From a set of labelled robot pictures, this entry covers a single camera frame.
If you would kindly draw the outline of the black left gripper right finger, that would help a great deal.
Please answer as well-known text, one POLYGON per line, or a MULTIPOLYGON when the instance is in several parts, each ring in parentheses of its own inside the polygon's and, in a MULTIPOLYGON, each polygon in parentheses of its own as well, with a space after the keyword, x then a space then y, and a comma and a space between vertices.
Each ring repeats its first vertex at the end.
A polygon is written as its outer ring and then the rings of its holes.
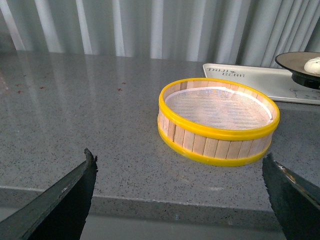
POLYGON ((320 238, 320 188, 274 160, 262 161, 271 208, 288 240, 320 238))

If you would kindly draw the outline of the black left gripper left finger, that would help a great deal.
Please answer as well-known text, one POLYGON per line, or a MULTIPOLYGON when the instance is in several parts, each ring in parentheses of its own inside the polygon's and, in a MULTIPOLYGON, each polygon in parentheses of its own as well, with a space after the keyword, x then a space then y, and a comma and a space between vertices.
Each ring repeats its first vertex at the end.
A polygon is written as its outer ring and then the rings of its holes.
POLYGON ((79 240, 98 172, 88 148, 85 161, 0 223, 2 240, 79 240))

